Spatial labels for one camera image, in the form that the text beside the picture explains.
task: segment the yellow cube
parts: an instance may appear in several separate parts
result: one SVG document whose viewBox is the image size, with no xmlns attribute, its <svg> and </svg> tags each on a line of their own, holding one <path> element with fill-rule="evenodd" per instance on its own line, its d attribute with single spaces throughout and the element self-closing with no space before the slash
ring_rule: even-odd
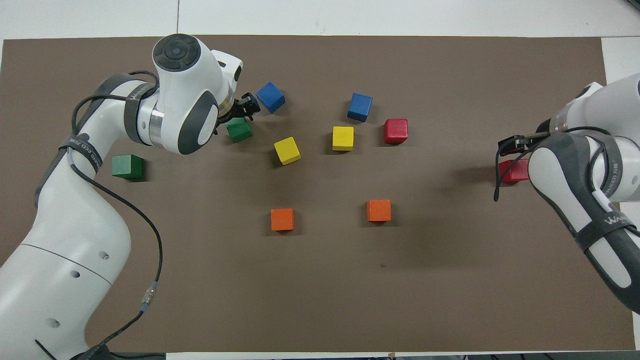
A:
<svg viewBox="0 0 640 360">
<path fill-rule="evenodd" d="M 278 153 L 278 157 L 280 158 L 282 165 L 290 164 L 296 160 L 300 160 L 301 158 L 300 151 L 298 150 L 296 142 L 293 140 L 292 136 L 274 143 L 273 146 L 276 148 L 276 152 Z"/>
<path fill-rule="evenodd" d="M 334 126 L 333 144 L 334 151 L 353 150 L 353 126 Z"/>
</svg>

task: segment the blue cube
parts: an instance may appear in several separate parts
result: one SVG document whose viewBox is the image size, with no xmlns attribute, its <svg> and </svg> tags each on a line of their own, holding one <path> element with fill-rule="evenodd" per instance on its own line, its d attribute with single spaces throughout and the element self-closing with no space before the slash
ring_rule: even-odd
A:
<svg viewBox="0 0 640 360">
<path fill-rule="evenodd" d="M 371 109 L 371 102 L 373 102 L 373 98 L 353 93 L 351 96 L 351 104 L 349 105 L 349 112 L 347 112 L 347 117 L 349 119 L 354 119 L 357 121 L 365 122 L 367 121 L 367 116 L 369 116 L 369 109 Z"/>
<path fill-rule="evenodd" d="M 258 96 L 258 99 L 272 114 L 284 104 L 284 94 L 270 81 L 258 90 L 255 95 Z"/>
</svg>

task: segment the orange cube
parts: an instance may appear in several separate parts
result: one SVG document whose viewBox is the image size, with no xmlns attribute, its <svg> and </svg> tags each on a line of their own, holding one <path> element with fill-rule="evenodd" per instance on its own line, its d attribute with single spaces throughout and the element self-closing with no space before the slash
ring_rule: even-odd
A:
<svg viewBox="0 0 640 360">
<path fill-rule="evenodd" d="M 293 209 L 272 209 L 271 230 L 293 230 Z"/>
<path fill-rule="evenodd" d="M 368 221 L 391 220 L 391 200 L 367 201 L 367 220 Z"/>
</svg>

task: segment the cube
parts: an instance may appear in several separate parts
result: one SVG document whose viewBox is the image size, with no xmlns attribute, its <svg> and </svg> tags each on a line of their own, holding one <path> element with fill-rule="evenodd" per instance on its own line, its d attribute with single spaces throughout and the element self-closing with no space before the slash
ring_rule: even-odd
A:
<svg viewBox="0 0 640 360">
<path fill-rule="evenodd" d="M 385 121 L 385 143 L 396 145 L 409 137 L 406 119 L 387 119 Z"/>
<path fill-rule="evenodd" d="M 367 121 L 367 117 L 369 116 L 369 109 L 371 109 L 371 102 L 373 102 L 373 98 L 353 93 L 351 96 L 351 103 L 349 104 L 349 111 L 347 112 L 347 117 L 349 119 L 354 119 L 357 121 L 365 122 Z"/>
<path fill-rule="evenodd" d="M 272 209 L 271 230 L 293 230 L 293 209 Z"/>
<path fill-rule="evenodd" d="M 367 220 L 371 222 L 391 220 L 391 200 L 369 200 L 367 202 Z"/>
<path fill-rule="evenodd" d="M 253 136 L 249 123 L 243 117 L 234 117 L 226 122 L 225 125 L 233 142 L 241 142 Z"/>
<path fill-rule="evenodd" d="M 507 170 L 512 162 L 513 160 L 506 160 L 498 164 L 500 176 L 502 176 L 504 171 Z M 518 160 L 518 162 L 509 169 L 502 182 L 506 184 L 515 184 L 525 180 L 529 180 L 529 159 Z"/>
<path fill-rule="evenodd" d="M 334 126 L 331 148 L 334 151 L 353 150 L 353 126 Z"/>
<path fill-rule="evenodd" d="M 135 155 L 114 155 L 111 158 L 111 175 L 123 179 L 142 177 L 143 160 Z"/>
<path fill-rule="evenodd" d="M 255 95 L 272 114 L 284 104 L 284 94 L 270 81 Z"/>
<path fill-rule="evenodd" d="M 296 141 L 292 136 L 274 143 L 273 146 L 276 148 L 282 165 L 290 164 L 301 158 Z"/>
</svg>

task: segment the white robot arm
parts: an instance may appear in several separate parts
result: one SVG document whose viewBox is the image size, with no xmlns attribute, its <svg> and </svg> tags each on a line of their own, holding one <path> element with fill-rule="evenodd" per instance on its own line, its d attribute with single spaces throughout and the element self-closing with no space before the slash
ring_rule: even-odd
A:
<svg viewBox="0 0 640 360">
<path fill-rule="evenodd" d="M 33 227 L 0 268 L 1 359 L 100 359 L 94 353 L 104 352 L 87 351 L 84 328 L 127 261 L 129 230 L 71 165 L 92 179 L 122 138 L 191 154 L 218 124 L 260 111 L 251 94 L 235 100 L 242 61 L 195 37 L 163 38 L 153 61 L 160 87 L 117 74 L 84 101 L 92 102 L 38 187 Z"/>
<path fill-rule="evenodd" d="M 640 74 L 605 87 L 592 83 L 535 135 L 512 139 L 517 145 L 503 149 L 522 152 L 530 143 L 532 185 L 611 291 L 636 313 L 640 233 L 611 202 L 640 199 L 639 86 Z M 547 138 L 528 140 L 539 136 Z"/>
</svg>

